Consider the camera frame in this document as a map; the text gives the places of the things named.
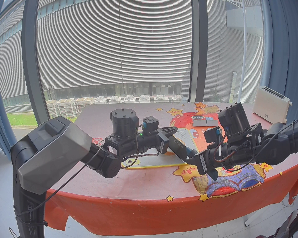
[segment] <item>lawn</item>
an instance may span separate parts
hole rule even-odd
[[[12,126],[37,126],[37,122],[33,113],[8,113],[7,117]],[[76,120],[76,118],[67,119],[72,122],[75,122]]]

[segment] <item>black metal pole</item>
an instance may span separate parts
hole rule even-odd
[[[31,106],[40,125],[50,119],[38,66],[36,20],[38,0],[26,0],[22,20],[22,57]]]

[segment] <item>table leg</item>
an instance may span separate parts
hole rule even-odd
[[[260,216],[269,206],[265,206],[259,210],[257,210],[247,221],[245,222],[245,226],[249,226],[250,223],[255,220],[258,216]]]

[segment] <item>orange tablecloth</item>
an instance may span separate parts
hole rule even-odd
[[[143,116],[154,115],[160,127],[175,125],[189,129],[200,150],[206,148],[204,127],[192,127],[191,117],[217,117],[219,108],[228,104],[126,104]],[[109,113],[123,104],[87,106],[76,124],[94,138],[112,132]],[[270,124],[244,109],[251,124]],[[298,192],[297,156],[291,155],[276,166],[250,165],[239,173],[219,170],[214,182],[198,174],[189,165],[120,170],[105,179],[84,168],[62,191],[46,203],[45,220],[55,229],[65,230],[71,216],[90,232],[98,235],[150,235],[185,232],[226,222],[272,203],[280,202],[290,192],[289,203]],[[78,163],[52,189],[48,196],[71,177],[83,163]]]

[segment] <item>small white box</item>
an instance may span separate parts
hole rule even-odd
[[[169,102],[169,97],[166,97],[164,94],[159,94],[154,98],[154,102]]]
[[[218,126],[218,120],[214,120],[212,117],[204,116],[192,116],[193,126]]]
[[[113,103],[121,103],[121,97],[115,95],[115,96],[111,96],[110,100],[108,102],[109,104],[113,104]]]
[[[291,105],[289,98],[268,87],[260,86],[254,100],[252,113],[271,123],[287,123],[286,116]]]
[[[124,98],[124,103],[135,103],[136,102],[136,97],[133,95],[127,95]]]
[[[95,99],[94,104],[107,104],[107,98],[104,96],[99,96]]]
[[[178,103],[186,103],[187,102],[186,97],[184,97],[183,95],[180,95],[180,94],[177,94],[177,95],[175,95],[175,97],[172,97],[172,98],[173,98],[173,102],[178,102]]]
[[[139,97],[139,102],[140,103],[150,102],[150,97],[146,94],[143,94]]]

